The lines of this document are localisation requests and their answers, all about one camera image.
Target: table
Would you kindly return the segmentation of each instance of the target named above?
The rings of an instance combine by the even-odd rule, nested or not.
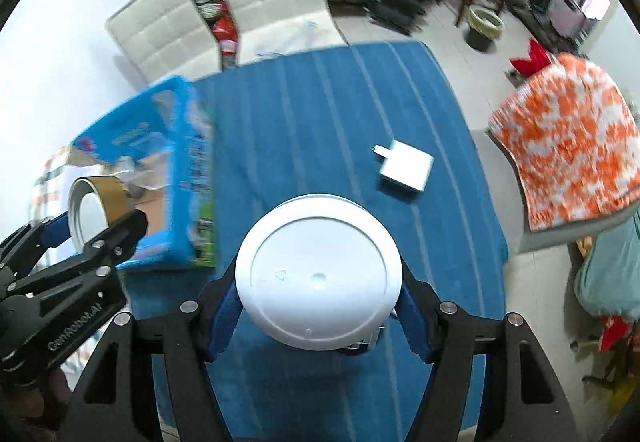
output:
[[[128,275],[136,316],[194,298],[218,277],[251,226],[306,193],[331,193],[368,209],[391,233],[418,279],[471,314],[504,316],[506,242],[469,130],[433,54],[418,42],[359,44],[250,64],[194,83],[215,123],[214,190],[220,263],[212,274]],[[375,144],[396,138],[435,158],[423,194],[381,186]],[[403,440],[429,367],[390,320],[375,349],[347,357],[293,350],[243,313],[209,375],[234,437]],[[478,417],[483,366],[476,357],[463,427]],[[159,409],[170,424],[157,372]]]

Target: orange and white cloth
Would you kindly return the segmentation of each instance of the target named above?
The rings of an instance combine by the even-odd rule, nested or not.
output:
[[[640,197],[640,135],[613,79],[561,54],[489,120],[515,161],[529,228],[609,215]]]

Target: cardboard box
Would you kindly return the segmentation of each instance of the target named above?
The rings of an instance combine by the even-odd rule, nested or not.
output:
[[[207,101],[173,77],[152,86],[92,124],[72,146],[96,162],[131,159],[136,207],[146,236],[118,268],[214,266],[212,126]]]

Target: plastic lid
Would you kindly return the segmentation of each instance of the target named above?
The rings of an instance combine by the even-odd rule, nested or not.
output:
[[[308,195],[252,227],[236,259],[236,285],[263,332],[295,348],[334,350],[385,322],[402,265],[391,235],[366,210]]]

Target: packing tape roll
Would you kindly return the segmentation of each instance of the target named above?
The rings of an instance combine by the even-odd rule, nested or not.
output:
[[[68,222],[77,252],[94,236],[134,209],[122,181],[114,176],[82,177],[71,184]]]

